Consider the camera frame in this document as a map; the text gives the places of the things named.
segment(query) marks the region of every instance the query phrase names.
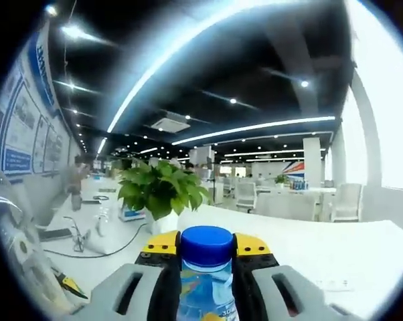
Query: water bottle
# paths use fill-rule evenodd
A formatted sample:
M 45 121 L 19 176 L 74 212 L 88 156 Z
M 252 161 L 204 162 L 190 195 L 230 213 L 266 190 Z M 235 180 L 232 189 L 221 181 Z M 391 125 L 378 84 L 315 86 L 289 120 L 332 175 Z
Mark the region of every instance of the water bottle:
M 181 295 L 177 321 L 238 321 L 232 293 L 233 235 L 195 226 L 181 235 Z

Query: ceiling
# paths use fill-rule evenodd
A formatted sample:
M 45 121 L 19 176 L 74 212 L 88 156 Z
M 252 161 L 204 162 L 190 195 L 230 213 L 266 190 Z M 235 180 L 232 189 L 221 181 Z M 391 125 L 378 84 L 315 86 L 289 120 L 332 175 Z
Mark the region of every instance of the ceiling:
M 158 148 L 143 157 L 185 157 L 194 146 L 212 144 L 216 161 L 239 162 L 254 157 L 224 155 L 234 150 L 299 150 L 308 136 L 319 136 L 321 147 L 329 146 L 353 71 L 342 1 L 248 9 L 196 36 L 191 31 L 222 8 L 196 8 L 188 4 L 192 1 L 179 0 L 108 3 L 57 4 L 49 39 L 56 94 L 87 154 L 96 155 L 103 138 L 107 140 L 101 156 L 117 148 L 126 149 L 119 156 Z M 72 39 L 63 26 L 78 26 L 91 38 Z M 177 47 L 176 39 L 182 37 L 187 42 Z M 167 52 L 173 52 L 168 59 Z M 158 68 L 146 77 L 153 64 Z M 142 85 L 137 92 L 135 85 Z M 136 94 L 122 106 L 132 89 Z M 125 110 L 112 129 L 121 106 Z M 189 127 L 175 133 L 151 128 L 167 115 Z M 243 126 L 322 116 L 336 120 L 266 126 L 171 144 Z M 294 154 L 303 157 L 298 152 L 277 157 Z

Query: blue bottle cap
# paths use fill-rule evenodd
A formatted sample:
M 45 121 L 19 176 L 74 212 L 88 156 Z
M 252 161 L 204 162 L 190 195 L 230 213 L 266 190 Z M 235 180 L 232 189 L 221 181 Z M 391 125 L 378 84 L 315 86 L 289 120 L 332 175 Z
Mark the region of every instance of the blue bottle cap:
M 233 235 L 216 226 L 194 226 L 181 234 L 181 256 L 194 265 L 214 267 L 232 258 Z

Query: air vent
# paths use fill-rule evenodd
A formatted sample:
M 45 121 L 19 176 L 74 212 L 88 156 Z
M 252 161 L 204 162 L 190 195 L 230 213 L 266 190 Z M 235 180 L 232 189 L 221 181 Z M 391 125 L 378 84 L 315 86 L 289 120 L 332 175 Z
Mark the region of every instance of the air vent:
M 178 121 L 170 118 L 162 118 L 158 122 L 156 122 L 154 125 L 151 126 L 151 128 L 159 130 L 160 128 L 165 131 L 165 132 L 180 132 L 181 130 L 184 130 L 186 128 L 189 128 L 189 124 L 187 124 L 184 121 Z

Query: plant pot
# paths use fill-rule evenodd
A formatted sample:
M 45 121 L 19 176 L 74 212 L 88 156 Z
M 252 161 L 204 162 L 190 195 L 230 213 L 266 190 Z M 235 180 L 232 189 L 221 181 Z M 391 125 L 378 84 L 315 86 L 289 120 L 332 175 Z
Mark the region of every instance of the plant pot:
M 147 231 L 150 234 L 157 235 L 177 230 L 178 216 L 174 211 L 156 221 L 148 209 L 144 209 L 144 213 L 145 221 L 147 222 Z

